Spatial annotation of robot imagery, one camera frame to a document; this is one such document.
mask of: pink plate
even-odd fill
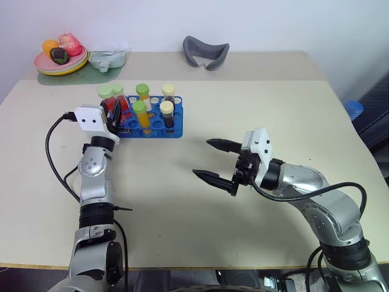
[[[41,52],[39,55],[36,56],[34,60],[35,66],[44,71],[58,71],[58,70],[66,70],[67,68],[70,68],[77,63],[83,61],[85,59],[85,55],[88,52],[86,49],[83,47],[83,50],[81,51],[80,55],[74,56],[74,57],[69,57],[69,62],[67,62],[64,65],[59,65],[50,58],[48,58],[44,52]]]

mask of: green mat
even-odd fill
[[[122,67],[113,68],[105,73],[101,73],[99,70],[92,67],[89,62],[82,67],[68,75],[62,76],[49,76],[38,72],[36,79],[42,85],[70,85],[70,84],[94,84],[110,82],[117,78]]]

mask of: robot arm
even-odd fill
[[[207,143],[219,150],[237,153],[239,157],[231,181],[220,178],[217,173],[193,170],[199,178],[233,196],[240,184],[250,184],[266,198],[287,201],[296,207],[318,238],[327,267],[336,278],[333,285],[341,289],[338,291],[358,291],[356,283],[376,288],[369,291],[389,291],[363,237],[359,208],[349,196],[329,187],[320,172],[272,159],[272,146],[264,128],[247,132],[242,144],[222,139],[211,139]],[[357,184],[344,183],[339,187],[349,185]]]
[[[115,241],[114,210],[124,208],[114,205],[112,182],[113,151],[119,137],[108,130],[100,106],[82,106],[75,110],[75,116],[91,137],[78,164],[82,177],[80,225],[75,232],[69,275],[49,292],[103,292],[123,275],[122,247]]]

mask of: test tube rack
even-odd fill
[[[150,119],[150,127],[143,129],[140,127],[136,114],[133,112],[131,104],[139,100],[139,96],[126,96],[129,110],[123,112],[126,120],[123,125],[119,126],[120,138],[180,138],[182,136],[182,126],[184,119],[184,109],[182,107],[182,98],[176,96],[174,98],[175,109],[174,126],[167,128],[165,126],[164,117],[160,112],[159,105],[165,100],[164,96],[150,96],[151,111],[148,112]],[[145,134],[144,130],[151,130],[150,134]]]

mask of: test tube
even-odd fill
[[[162,92],[165,96],[165,100],[171,102],[173,104],[173,109],[176,108],[176,105],[174,104],[174,92],[176,91],[176,88],[173,84],[165,84],[162,87]]]
[[[138,93],[140,100],[143,100],[143,102],[145,103],[146,110],[151,111],[150,95],[147,84],[138,84],[136,86],[136,93]]]
[[[124,89],[123,86],[119,83],[112,83],[111,84],[112,91],[114,93],[114,97],[116,100],[120,102],[120,107],[122,108],[122,118],[120,120],[120,124],[123,125],[126,122],[126,115],[124,114],[125,111],[129,110],[128,101],[124,95]]]
[[[133,111],[136,114],[139,125],[143,129],[147,129],[148,127],[150,127],[150,120],[149,120],[148,115],[147,115],[145,102],[143,100],[137,100],[136,102],[132,103],[131,106],[133,108]],[[150,135],[151,130],[143,130],[143,133],[145,135]]]
[[[100,87],[97,88],[97,94],[104,100],[108,111],[111,114],[113,114],[116,98],[114,96],[114,91],[112,90],[111,85],[108,84],[101,85]]]
[[[173,117],[173,110],[174,106],[173,103],[169,100],[165,100],[164,102],[161,102],[159,105],[160,112],[164,116],[165,126],[167,128],[173,128],[174,127],[174,117]],[[168,134],[173,134],[174,131],[167,130]]]

